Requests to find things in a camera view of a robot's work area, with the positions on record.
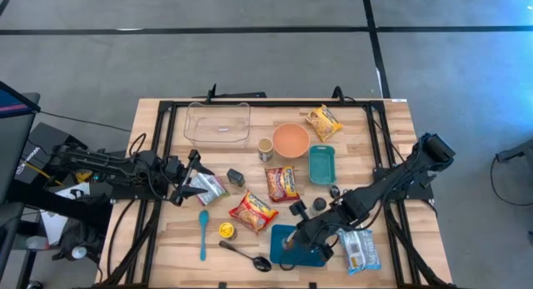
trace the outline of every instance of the orange bowl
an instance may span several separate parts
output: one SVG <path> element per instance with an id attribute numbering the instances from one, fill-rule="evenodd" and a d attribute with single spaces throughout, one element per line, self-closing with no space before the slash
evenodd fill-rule
<path id="1" fill-rule="evenodd" d="M 274 130 L 274 149 L 286 158 L 297 158 L 309 149 L 311 139 L 306 129 L 296 123 L 284 123 Z"/>

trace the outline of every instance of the computer monitor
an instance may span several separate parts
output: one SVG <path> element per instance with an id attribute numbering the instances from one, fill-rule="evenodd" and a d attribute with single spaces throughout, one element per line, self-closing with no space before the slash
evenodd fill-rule
<path id="1" fill-rule="evenodd" d="M 0 82 L 0 118 L 40 112 L 41 108 L 3 82 Z"/>

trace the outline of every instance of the small yellow can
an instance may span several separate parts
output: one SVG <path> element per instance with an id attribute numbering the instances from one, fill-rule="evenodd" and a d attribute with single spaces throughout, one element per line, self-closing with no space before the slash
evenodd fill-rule
<path id="1" fill-rule="evenodd" d="M 223 222 L 218 228 L 218 233 L 227 240 L 237 238 L 237 229 L 230 222 Z"/>

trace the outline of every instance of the gray carpet floor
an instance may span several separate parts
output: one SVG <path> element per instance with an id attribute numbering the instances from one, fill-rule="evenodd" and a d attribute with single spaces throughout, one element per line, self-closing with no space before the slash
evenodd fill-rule
<path id="1" fill-rule="evenodd" d="M 533 0 L 371 0 L 377 26 L 533 23 Z M 0 29 L 365 26 L 362 0 L 11 0 Z M 533 283 L 533 207 L 491 191 L 494 154 L 533 139 L 533 32 L 380 33 L 393 98 L 406 98 L 417 133 L 438 132 L 457 151 L 434 181 L 454 282 L 474 288 Z M 129 128 L 141 97 L 267 92 L 269 97 L 380 97 L 367 33 L 0 36 L 0 80 L 40 92 L 45 111 Z M 123 132 L 37 116 L 92 148 L 123 149 Z M 523 159 L 496 165 L 495 184 L 533 201 Z M 13 288 L 12 252 L 1 288 Z M 47 288 L 89 286 L 90 261 L 37 257 Z"/>

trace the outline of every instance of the wooden table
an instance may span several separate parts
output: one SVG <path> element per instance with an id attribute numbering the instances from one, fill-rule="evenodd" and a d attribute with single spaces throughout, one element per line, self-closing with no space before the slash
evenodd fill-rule
<path id="1" fill-rule="evenodd" d="M 199 100 L 184 99 L 180 101 Z M 159 102 L 158 99 L 141 99 L 139 101 L 130 144 L 136 137 L 145 132 L 147 141 L 143 149 L 150 147 Z M 405 101 L 385 100 L 385 104 L 392 141 L 406 157 L 416 142 L 409 107 Z M 308 287 L 309 282 L 316 282 L 319 287 L 330 288 L 396 287 L 383 217 L 379 217 L 371 228 L 374 231 L 374 241 L 379 252 L 382 269 L 363 271 L 354 276 L 348 276 L 346 272 L 344 251 L 341 244 L 335 246 L 335 255 L 325 267 L 297 267 L 292 272 L 284 272 L 278 265 L 274 265 L 272 271 L 268 273 L 257 271 L 248 259 L 218 246 L 218 242 L 221 240 L 218 235 L 219 225 L 222 222 L 234 222 L 237 226 L 238 238 L 233 243 L 247 254 L 269 258 L 271 227 L 275 224 L 294 225 L 300 221 L 300 218 L 294 217 L 288 209 L 291 202 L 274 203 L 269 200 L 265 167 L 294 165 L 296 189 L 307 205 L 311 205 L 316 197 L 324 197 L 327 201 L 331 200 L 325 187 L 310 183 L 306 156 L 296 160 L 287 160 L 275 155 L 269 163 L 261 162 L 257 156 L 259 139 L 271 137 L 274 128 L 284 122 L 300 123 L 311 135 L 311 144 L 320 143 L 314 130 L 305 122 L 305 116 L 310 110 L 312 109 L 302 107 L 253 107 L 250 140 L 245 147 L 229 149 L 197 147 L 202 155 L 202 164 L 220 177 L 231 195 L 205 207 L 209 211 L 210 221 L 207 226 L 206 238 L 207 259 L 204 262 L 200 261 L 199 256 L 201 239 L 198 224 L 198 213 L 204 207 L 194 197 L 186 200 L 181 207 L 175 207 L 169 202 L 163 203 L 157 229 L 150 287 L 217 287 L 219 282 L 226 282 L 228 287 Z M 178 155 L 185 161 L 187 161 L 189 151 L 194 148 L 191 142 L 183 136 L 186 111 L 186 108 L 180 108 L 177 114 L 171 150 L 172 155 Z M 344 128 L 326 142 L 336 149 L 337 186 L 342 189 L 368 185 L 371 183 L 371 170 L 375 164 L 366 114 L 357 107 L 333 107 L 331 111 L 344 124 Z M 165 118 L 163 126 L 167 125 L 167 119 L 168 117 Z M 163 131 L 162 141 L 159 143 L 160 156 L 165 138 L 164 134 L 165 131 Z M 382 144 L 380 133 L 378 133 L 378 137 Z M 384 155 L 384 147 L 381 150 L 381 154 Z M 227 180 L 226 172 L 230 167 L 244 174 L 247 190 L 280 212 L 276 220 L 259 236 L 235 222 L 227 213 L 239 204 L 246 192 L 246 189 L 233 186 Z M 111 232 L 126 204 L 127 201 L 122 201 L 113 207 L 101 260 L 104 276 L 107 270 L 107 249 Z M 132 205 L 118 228 L 112 248 L 112 268 L 118 265 L 132 244 L 138 204 L 139 202 L 135 202 Z M 451 282 L 435 213 L 427 205 L 418 201 L 407 201 L 406 208 L 416 248 L 437 276 L 444 281 Z M 411 278 L 409 277 L 405 252 L 402 247 L 400 250 L 403 272 L 406 282 L 409 282 Z M 141 250 L 139 255 L 135 274 L 136 282 L 140 281 L 142 274 L 144 250 Z"/>

